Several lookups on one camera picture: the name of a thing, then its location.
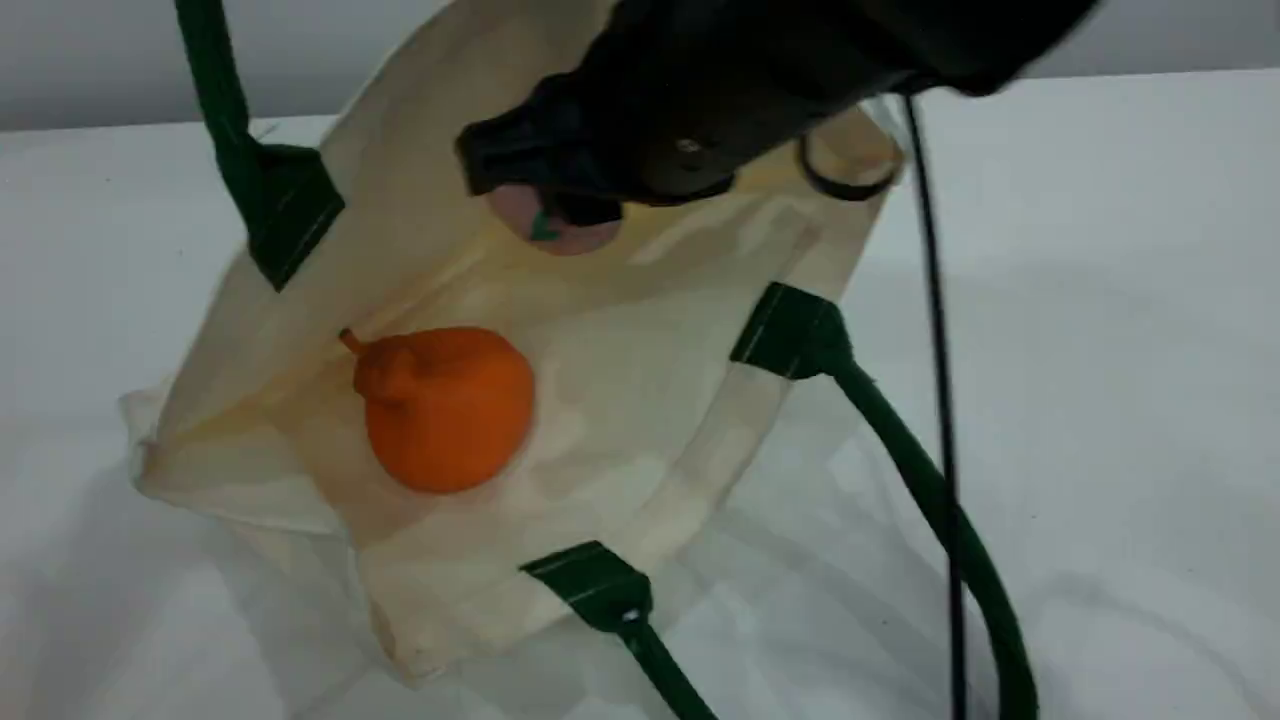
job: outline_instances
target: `white tabletop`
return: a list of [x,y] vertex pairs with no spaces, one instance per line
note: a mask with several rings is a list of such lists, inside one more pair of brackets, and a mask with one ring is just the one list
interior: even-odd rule
[[[1280,717],[1277,117],[1276,70],[925,102],[963,492],[1044,717]],[[0,715],[662,717],[572,623],[403,689],[214,523],[133,493],[114,402],[177,366],[241,241],[196,124],[0,135]],[[932,446],[909,184],[842,305]],[[940,568],[812,380],[672,570],[707,592],[664,635],[726,720],[943,717]]]

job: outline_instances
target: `green bag handle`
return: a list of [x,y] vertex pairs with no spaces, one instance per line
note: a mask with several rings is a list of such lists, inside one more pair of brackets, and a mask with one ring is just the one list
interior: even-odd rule
[[279,292],[344,208],[342,196],[315,149],[250,135],[221,0],[174,5],[218,169],[244,219],[250,256]]
[[[959,553],[961,578],[987,623],[1000,676],[1001,720],[1037,717],[1036,678],[1018,616],[996,566],[963,511],[959,547],[946,547],[942,474],[870,375],[854,360],[840,309],[822,297],[774,283],[756,305],[733,348],[732,360],[788,379],[824,374],[836,380],[884,445],[938,542],[948,553]],[[598,542],[557,552],[530,562],[524,570],[556,592],[588,625],[618,635],[676,717],[714,720],[714,714],[649,624],[653,593],[643,573]]]

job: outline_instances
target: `orange fruit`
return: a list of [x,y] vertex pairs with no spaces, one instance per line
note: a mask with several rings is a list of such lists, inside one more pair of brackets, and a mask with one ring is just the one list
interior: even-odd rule
[[365,398],[365,429],[387,473],[408,488],[461,492],[494,478],[529,434],[534,372],[506,338],[442,328],[362,343],[343,331]]

